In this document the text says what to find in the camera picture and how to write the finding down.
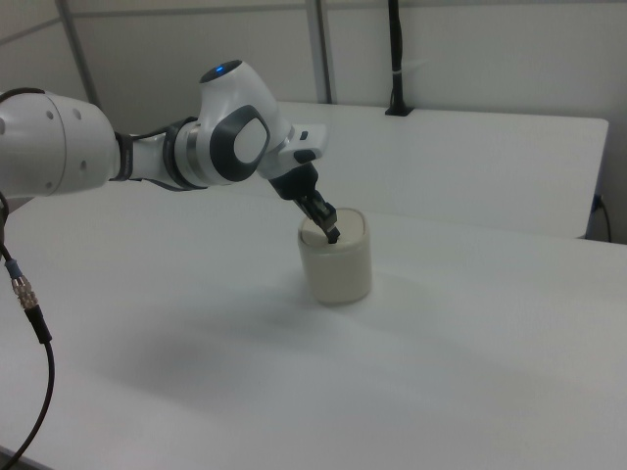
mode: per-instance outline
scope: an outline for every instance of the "white tabletop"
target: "white tabletop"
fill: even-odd
[[[26,455],[107,470],[624,466],[624,246],[366,212],[374,290],[328,307],[307,292],[292,206],[110,183],[12,214],[7,244],[58,366]],[[15,448],[45,354],[6,278],[0,306],[0,444]]]
[[[292,122],[329,125],[316,164],[331,204],[566,238],[585,235],[607,122],[280,103]],[[271,194],[251,180],[238,192]]]

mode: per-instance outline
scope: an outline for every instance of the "metal connector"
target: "metal connector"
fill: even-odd
[[[32,292],[28,279],[24,276],[20,276],[16,279],[11,279],[11,285],[13,286],[13,292],[18,296],[20,305],[26,310],[27,308],[33,308],[37,306],[38,300],[35,293]]]

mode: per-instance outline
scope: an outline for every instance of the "black cable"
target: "black cable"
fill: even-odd
[[[4,246],[3,242],[0,242],[0,254],[5,261],[10,261],[11,259],[13,259],[11,257],[11,254],[9,253],[9,250],[7,250],[7,247]]]
[[[44,343],[43,346],[46,349],[46,355],[48,356],[48,389],[46,390],[46,398],[43,401],[43,406],[41,406],[41,411],[39,411],[39,416],[37,417],[37,421],[32,427],[30,434],[18,451],[13,454],[5,466],[0,470],[9,470],[18,462],[18,460],[20,460],[20,457],[22,457],[28,446],[30,446],[30,443],[32,443],[32,440],[37,435],[37,432],[41,427],[41,423],[43,423],[46,413],[48,412],[48,407],[50,406],[50,401],[52,400],[52,391],[55,386],[55,356],[52,354],[52,346],[50,346],[50,343]]]
[[[4,225],[7,222],[7,218],[9,218],[9,203],[2,191],[0,191],[0,202],[2,203],[2,224]]]
[[[20,446],[16,453],[13,454],[9,461],[2,468],[0,468],[0,470],[9,470],[20,460],[20,457],[22,457],[28,446],[30,446],[32,440],[35,439],[35,436],[37,435],[37,432],[39,431],[39,428],[41,427],[41,424],[46,417],[48,407],[50,406],[50,401],[52,400],[52,391],[55,386],[55,356],[52,353],[52,346],[50,346],[50,341],[52,340],[52,337],[50,336],[50,332],[48,331],[46,322],[43,319],[43,314],[41,313],[41,308],[37,303],[37,299],[30,289],[30,284],[22,275],[22,272],[18,267],[18,263],[11,257],[9,250],[7,250],[7,247],[5,247],[4,245],[4,225],[7,221],[7,217],[9,216],[9,205],[7,203],[7,199],[1,191],[0,202],[2,202],[2,211],[0,212],[0,215],[2,216],[2,226],[0,227],[2,229],[2,240],[0,240],[0,254],[6,261],[5,266],[7,267],[11,278],[14,279],[16,282],[20,282],[21,288],[24,289],[21,292],[15,292],[20,298],[20,302],[24,308],[24,313],[32,324],[39,343],[44,346],[44,348],[46,349],[46,355],[48,356],[48,388],[46,389],[46,397],[43,400],[43,405],[41,406],[41,411],[39,411],[37,421],[35,421],[35,424],[30,430],[30,433],[26,437],[24,443]]]
[[[39,88],[14,88],[13,90],[5,91],[2,95],[0,95],[0,103],[3,101],[7,101],[12,96],[22,95],[23,93],[38,93],[42,94],[45,91],[40,90]]]
[[[599,207],[605,214],[605,225],[607,226],[607,242],[611,243],[611,224],[609,223],[609,214],[607,213],[607,207],[603,202],[603,199],[599,200]]]

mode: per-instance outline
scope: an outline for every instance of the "cable connector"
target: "cable connector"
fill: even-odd
[[[32,291],[32,287],[30,287],[28,279],[24,276],[20,276],[17,279],[11,279],[11,286],[13,287],[13,292],[15,292],[16,296],[18,296],[20,305],[24,310],[27,308],[33,308],[39,304],[37,296],[35,296],[35,293]]]
[[[30,282],[28,282],[28,279],[26,279],[26,277],[22,274],[22,270],[18,266],[18,262],[14,259],[9,259],[5,262],[5,266],[11,276],[11,286],[13,287],[13,292],[15,292],[16,296],[18,296],[20,305],[24,309],[24,313],[26,314],[28,321],[30,321],[32,328],[35,330],[35,335],[37,335],[39,343],[42,345],[50,343],[50,341],[52,341],[52,336],[50,335],[48,326],[43,319],[43,313],[41,312],[39,301],[30,286]]]

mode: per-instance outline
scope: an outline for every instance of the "white table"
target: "white table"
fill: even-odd
[[[627,461],[627,249],[368,212],[374,290],[317,305],[276,198],[111,183],[7,244],[54,336],[52,468],[590,469]],[[0,283],[0,444],[46,368]]]
[[[328,150],[316,167],[332,204],[565,238],[586,234],[605,120],[280,107],[292,122],[329,125]],[[272,193],[259,179],[232,189]]]

